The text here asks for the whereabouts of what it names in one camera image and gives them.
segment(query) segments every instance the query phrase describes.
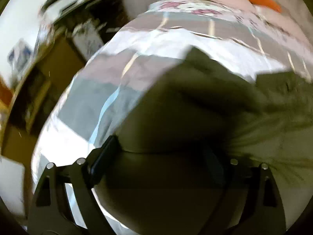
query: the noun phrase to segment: green fabric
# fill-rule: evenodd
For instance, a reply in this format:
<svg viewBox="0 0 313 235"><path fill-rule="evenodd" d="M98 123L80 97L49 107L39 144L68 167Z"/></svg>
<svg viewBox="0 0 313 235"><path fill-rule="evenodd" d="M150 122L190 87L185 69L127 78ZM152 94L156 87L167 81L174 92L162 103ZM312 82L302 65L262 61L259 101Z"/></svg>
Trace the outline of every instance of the green fabric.
<svg viewBox="0 0 313 235"><path fill-rule="evenodd" d="M197 234L220 196L195 145L206 141L270 166L290 227L313 192L312 108L312 85L293 72L250 84L193 48L116 131L124 151L99 199L139 234Z"/></svg>

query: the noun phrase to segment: black metal bracket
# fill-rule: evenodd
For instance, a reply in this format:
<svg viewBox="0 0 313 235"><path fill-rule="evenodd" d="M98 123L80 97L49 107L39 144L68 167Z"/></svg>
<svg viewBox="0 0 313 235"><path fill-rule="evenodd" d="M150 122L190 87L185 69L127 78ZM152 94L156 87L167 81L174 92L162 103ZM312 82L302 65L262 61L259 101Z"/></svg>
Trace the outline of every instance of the black metal bracket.
<svg viewBox="0 0 313 235"><path fill-rule="evenodd" d="M120 151L118 138L110 136L102 147L94 149L86 159L79 158L72 165L62 167L49 163L35 191L28 232L31 235L42 235L51 231L60 235L115 235L91 189L100 182ZM248 168L232 159L227 173L230 178L224 194L198 235L284 234L284 208L270 168L266 164L261 164L258 168ZM87 229L74 222L65 183L73 186ZM248 189L248 196L240 222L227 230L242 189Z"/></svg>

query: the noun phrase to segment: bedsheet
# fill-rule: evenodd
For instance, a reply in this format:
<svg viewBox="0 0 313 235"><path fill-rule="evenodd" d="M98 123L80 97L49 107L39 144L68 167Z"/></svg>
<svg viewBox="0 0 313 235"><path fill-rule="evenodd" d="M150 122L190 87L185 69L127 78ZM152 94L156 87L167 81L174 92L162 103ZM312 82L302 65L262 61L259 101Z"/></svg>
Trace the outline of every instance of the bedsheet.
<svg viewBox="0 0 313 235"><path fill-rule="evenodd" d="M101 146L140 96L159 75L177 65L191 46L251 82L261 72L294 70L308 81L313 73L310 47L265 25L252 13L202 0L152 4L102 47L63 93L33 153L33 188L48 162L69 165ZM75 221L85 227L73 191L69 185L66 188ZM292 207L290 194L298 199ZM291 189L283 197L288 227L312 195L313 186ZM120 234L132 232L120 223L117 226L114 230L123 229Z"/></svg>

